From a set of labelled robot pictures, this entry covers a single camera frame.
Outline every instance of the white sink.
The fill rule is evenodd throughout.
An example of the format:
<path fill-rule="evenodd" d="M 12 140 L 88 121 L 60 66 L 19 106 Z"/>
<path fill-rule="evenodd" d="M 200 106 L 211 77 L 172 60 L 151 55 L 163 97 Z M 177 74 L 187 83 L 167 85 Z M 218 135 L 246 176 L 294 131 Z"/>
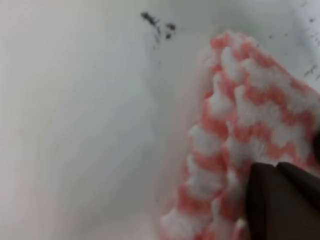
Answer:
<path fill-rule="evenodd" d="M 0 239 L 158 239 L 211 36 L 244 31 L 320 90 L 319 13 L 317 0 L 1 0 Z"/>

